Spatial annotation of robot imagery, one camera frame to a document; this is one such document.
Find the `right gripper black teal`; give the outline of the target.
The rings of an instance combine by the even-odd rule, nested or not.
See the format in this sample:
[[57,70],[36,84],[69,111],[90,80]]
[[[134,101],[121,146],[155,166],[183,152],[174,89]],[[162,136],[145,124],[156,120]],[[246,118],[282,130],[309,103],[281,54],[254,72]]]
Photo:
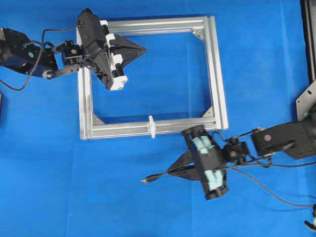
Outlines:
[[200,181],[205,199],[222,197],[227,191],[226,172],[222,169],[225,160],[219,146],[212,140],[203,125],[183,130],[189,150],[167,169],[169,175]]

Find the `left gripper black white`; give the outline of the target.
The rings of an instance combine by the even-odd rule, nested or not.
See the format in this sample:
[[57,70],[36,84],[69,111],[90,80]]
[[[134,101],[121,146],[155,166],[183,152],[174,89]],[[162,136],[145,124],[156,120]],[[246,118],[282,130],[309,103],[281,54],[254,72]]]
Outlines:
[[123,67],[139,58],[146,52],[146,48],[125,37],[110,33],[108,21],[101,21],[105,32],[105,43],[102,51],[94,58],[98,66],[95,75],[108,91],[122,90],[128,81]]

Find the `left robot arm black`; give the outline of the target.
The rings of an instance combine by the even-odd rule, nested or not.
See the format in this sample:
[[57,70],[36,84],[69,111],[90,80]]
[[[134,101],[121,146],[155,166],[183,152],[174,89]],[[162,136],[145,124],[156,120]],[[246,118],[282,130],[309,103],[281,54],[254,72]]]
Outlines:
[[59,45],[49,41],[30,40],[24,33],[1,28],[0,65],[29,78],[53,79],[63,77],[86,67],[109,91],[120,90],[128,81],[123,68],[146,52],[146,48],[126,38],[112,34],[108,24],[102,24],[105,48],[91,56],[72,40]]

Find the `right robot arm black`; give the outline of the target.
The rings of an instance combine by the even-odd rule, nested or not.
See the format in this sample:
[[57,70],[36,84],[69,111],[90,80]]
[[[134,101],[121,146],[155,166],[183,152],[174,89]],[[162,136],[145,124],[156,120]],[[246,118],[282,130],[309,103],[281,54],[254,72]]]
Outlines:
[[[220,148],[204,125],[196,125],[182,131],[188,151],[182,154],[168,169],[167,174],[200,181],[205,198],[219,198],[227,193],[227,163],[246,165],[250,156],[245,142],[231,137]],[[267,129],[254,129],[252,142],[260,158],[270,158],[283,151],[294,159],[316,154],[316,108],[312,106],[302,121],[289,122]]]

